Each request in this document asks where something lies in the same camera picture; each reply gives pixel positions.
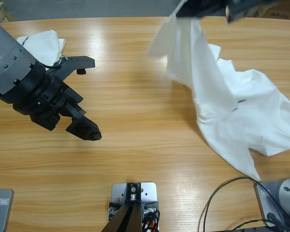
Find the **white towel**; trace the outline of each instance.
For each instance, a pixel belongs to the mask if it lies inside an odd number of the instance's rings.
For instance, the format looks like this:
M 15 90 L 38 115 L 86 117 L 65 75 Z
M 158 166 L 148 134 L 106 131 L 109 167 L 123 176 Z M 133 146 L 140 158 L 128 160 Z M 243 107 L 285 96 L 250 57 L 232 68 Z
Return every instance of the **white towel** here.
M 39 62 L 53 66 L 59 60 L 65 39 L 58 39 L 54 30 L 44 31 L 31 36 L 22 36 L 17 41 L 23 45 Z
M 199 20 L 163 24 L 148 54 L 168 56 L 166 74 L 188 86 L 208 145 L 240 172 L 260 180 L 248 148 L 266 156 L 290 149 L 290 101 L 257 70 L 237 72 L 207 43 Z

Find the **white cloth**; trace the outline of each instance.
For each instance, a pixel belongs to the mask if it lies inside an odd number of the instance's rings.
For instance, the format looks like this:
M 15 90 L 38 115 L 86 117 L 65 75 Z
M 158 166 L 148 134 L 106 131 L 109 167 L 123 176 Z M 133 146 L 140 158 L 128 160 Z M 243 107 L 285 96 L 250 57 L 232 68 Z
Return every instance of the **white cloth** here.
M 266 156 L 290 149 L 290 101 L 265 74 L 237 72 L 231 60 L 219 59 L 220 47 L 207 43 L 198 19 L 176 18 L 175 13 L 148 54 L 167 55 L 167 76 L 191 89 L 208 145 L 234 168 L 260 180 L 248 148 Z
M 23 45 L 39 62 L 52 66 L 59 60 L 65 39 L 58 39 L 54 30 L 44 31 L 31 36 L 22 36 L 17 41 Z

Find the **gray floor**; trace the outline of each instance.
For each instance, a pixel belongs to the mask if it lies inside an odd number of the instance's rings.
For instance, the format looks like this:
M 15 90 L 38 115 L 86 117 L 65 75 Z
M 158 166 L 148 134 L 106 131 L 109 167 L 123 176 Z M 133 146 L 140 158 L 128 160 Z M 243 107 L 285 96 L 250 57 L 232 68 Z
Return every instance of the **gray floor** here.
M 0 0 L 16 21 L 79 18 L 168 16 L 180 0 Z M 257 232 L 268 232 L 258 228 Z

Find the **cardboard box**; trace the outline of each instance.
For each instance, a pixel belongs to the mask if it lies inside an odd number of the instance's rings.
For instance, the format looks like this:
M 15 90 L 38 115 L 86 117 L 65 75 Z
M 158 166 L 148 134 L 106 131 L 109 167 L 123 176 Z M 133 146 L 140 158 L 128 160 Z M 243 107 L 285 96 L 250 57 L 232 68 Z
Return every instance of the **cardboard box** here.
M 290 12 L 280 11 L 275 9 L 268 9 L 262 18 L 278 18 L 278 19 L 289 19 L 290 20 Z
M 4 3 L 0 2 L 0 23 L 15 21 L 11 14 L 5 10 Z
M 257 18 L 280 18 L 290 20 L 290 0 L 284 0 L 277 5 L 259 8 L 251 17 Z

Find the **crumpled white fabric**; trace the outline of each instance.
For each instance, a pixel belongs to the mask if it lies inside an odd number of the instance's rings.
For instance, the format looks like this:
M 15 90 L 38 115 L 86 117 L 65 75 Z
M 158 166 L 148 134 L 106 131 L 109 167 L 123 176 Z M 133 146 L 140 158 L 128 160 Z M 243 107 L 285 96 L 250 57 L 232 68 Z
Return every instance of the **crumpled white fabric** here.
M 65 39 L 58 39 L 54 30 L 44 31 L 31 36 L 22 36 L 17 41 L 23 45 L 39 62 L 53 66 L 59 60 Z
M 166 74 L 193 93 L 208 145 L 240 172 L 260 180 L 249 148 L 266 156 L 290 149 L 290 101 L 257 70 L 237 72 L 218 58 L 196 18 L 170 16 L 148 54 L 168 56 Z

